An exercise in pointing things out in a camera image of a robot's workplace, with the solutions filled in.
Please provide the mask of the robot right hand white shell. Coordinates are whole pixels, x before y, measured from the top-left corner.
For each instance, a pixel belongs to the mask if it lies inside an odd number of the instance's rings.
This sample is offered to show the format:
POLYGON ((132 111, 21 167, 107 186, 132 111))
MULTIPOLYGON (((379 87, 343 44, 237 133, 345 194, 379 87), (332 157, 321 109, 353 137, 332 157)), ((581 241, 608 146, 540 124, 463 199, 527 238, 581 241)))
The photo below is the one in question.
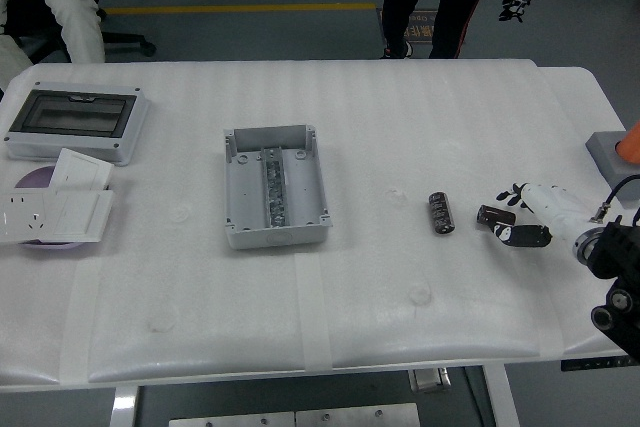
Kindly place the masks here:
POLYGON ((603 228, 590 221, 592 214, 574 195, 558 186, 525 183, 513 185, 511 191, 497 196, 509 199, 508 205, 523 203, 539 225, 509 226, 495 221, 494 235, 505 245, 513 247, 546 247, 553 239, 564 241, 577 255, 599 240, 603 228))

